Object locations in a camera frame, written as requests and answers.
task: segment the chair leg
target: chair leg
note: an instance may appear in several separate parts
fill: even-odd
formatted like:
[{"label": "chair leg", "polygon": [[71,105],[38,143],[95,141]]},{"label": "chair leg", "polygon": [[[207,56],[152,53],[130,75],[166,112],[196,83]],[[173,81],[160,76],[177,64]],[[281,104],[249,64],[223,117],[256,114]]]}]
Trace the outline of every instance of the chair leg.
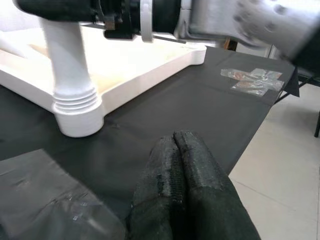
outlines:
[{"label": "chair leg", "polygon": [[316,138],[319,137],[319,132],[320,132],[320,112],[319,112],[319,117],[318,117],[318,123],[316,124],[316,130],[314,136]]}]

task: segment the white plastic leg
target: white plastic leg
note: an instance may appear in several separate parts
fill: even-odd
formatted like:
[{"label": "white plastic leg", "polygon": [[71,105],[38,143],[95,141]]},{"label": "white plastic leg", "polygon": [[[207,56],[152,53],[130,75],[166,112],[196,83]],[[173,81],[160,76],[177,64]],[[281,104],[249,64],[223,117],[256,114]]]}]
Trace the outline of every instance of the white plastic leg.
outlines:
[{"label": "white plastic leg", "polygon": [[94,134],[104,124],[102,100],[88,74],[79,24],[41,23],[55,78],[52,108],[59,128],[74,138]]}]

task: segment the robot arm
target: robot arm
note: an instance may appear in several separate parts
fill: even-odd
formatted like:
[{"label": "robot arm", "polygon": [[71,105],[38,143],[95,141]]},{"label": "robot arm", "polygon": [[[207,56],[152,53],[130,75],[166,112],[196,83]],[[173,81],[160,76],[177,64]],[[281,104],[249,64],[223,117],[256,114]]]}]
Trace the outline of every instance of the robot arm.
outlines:
[{"label": "robot arm", "polygon": [[152,32],[184,40],[230,37],[275,45],[296,65],[320,73],[319,0],[16,0],[52,21],[104,22],[106,38],[144,41]]}]

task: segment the white tile floor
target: white tile floor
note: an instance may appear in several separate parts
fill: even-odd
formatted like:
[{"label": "white tile floor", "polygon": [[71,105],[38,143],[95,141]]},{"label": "white tile floor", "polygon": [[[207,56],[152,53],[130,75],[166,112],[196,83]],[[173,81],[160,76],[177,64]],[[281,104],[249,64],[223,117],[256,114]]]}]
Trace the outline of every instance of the white tile floor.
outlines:
[{"label": "white tile floor", "polygon": [[320,87],[272,107],[230,174],[262,240],[320,240]]}]

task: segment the table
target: table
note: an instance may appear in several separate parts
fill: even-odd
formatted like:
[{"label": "table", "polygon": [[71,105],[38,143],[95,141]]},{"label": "table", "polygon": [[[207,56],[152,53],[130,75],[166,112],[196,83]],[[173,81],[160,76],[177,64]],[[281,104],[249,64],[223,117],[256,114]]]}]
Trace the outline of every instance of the table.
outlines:
[{"label": "table", "polygon": [[124,219],[137,179],[155,141],[176,130],[197,131],[222,168],[233,169],[279,92],[257,97],[231,90],[221,69],[282,72],[298,87],[285,61],[208,48],[205,63],[190,66],[113,111],[98,133],[80,139],[60,133],[54,115],[0,86],[0,161],[44,149]]}]

